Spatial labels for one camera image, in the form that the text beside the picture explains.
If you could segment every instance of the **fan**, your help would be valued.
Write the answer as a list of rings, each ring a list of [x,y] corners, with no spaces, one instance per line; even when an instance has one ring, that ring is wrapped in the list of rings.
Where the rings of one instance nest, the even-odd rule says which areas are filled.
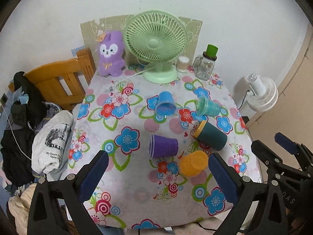
[[[247,96],[250,109],[264,112],[275,105],[278,99],[278,90],[272,79],[251,73],[247,77],[247,82],[253,91],[253,95]]]
[[[163,84],[177,78],[176,59],[187,45],[183,23],[163,11],[146,11],[133,17],[124,31],[124,41],[138,59],[149,62],[143,76],[146,80]]]

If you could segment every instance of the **table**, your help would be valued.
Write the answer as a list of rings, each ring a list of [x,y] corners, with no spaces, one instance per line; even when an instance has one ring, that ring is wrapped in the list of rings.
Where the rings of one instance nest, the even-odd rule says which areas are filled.
[[[179,173],[183,155],[202,150],[214,152],[192,135],[203,119],[223,131],[228,141],[219,154],[242,176],[261,181],[251,139],[237,107],[216,71],[210,81],[198,80],[192,68],[168,84],[154,84],[131,65],[118,78],[94,75],[81,105],[69,150],[68,168],[77,173],[99,150],[109,154],[109,166],[91,199],[84,203],[95,223],[119,228],[160,228],[182,225],[226,211],[232,204],[209,169],[186,178]],[[172,93],[178,112],[155,115],[158,94]],[[206,95],[222,106],[217,117],[195,114],[198,97]],[[149,159],[151,133],[175,138],[178,154]]]

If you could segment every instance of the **silver screw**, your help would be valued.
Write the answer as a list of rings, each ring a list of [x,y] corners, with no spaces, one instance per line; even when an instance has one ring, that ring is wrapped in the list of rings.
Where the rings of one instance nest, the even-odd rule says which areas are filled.
[[[278,182],[276,180],[272,180],[272,185],[278,186]]]
[[[250,182],[250,181],[251,181],[251,179],[250,179],[248,176],[243,176],[243,177],[242,177],[242,180],[243,180],[244,182]]]
[[[66,178],[67,178],[68,180],[73,180],[73,179],[75,178],[75,174],[68,174],[68,175],[66,176]]]
[[[40,179],[38,180],[38,183],[43,183],[43,182],[45,182],[45,179],[44,179],[44,178],[40,178]]]

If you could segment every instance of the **purple cup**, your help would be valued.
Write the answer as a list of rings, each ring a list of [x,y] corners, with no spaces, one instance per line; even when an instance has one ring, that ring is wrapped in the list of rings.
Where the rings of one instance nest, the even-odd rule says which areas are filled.
[[[177,139],[151,134],[149,151],[150,159],[176,156],[178,153],[178,141]]]

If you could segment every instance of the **green desk fan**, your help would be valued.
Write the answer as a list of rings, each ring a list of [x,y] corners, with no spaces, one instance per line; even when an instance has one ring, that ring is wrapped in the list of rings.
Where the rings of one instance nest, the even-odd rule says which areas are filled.
[[[149,62],[143,76],[163,84],[177,78],[176,59],[187,45],[187,32],[182,22],[163,11],[145,11],[132,18],[124,31],[124,41],[138,59]]]

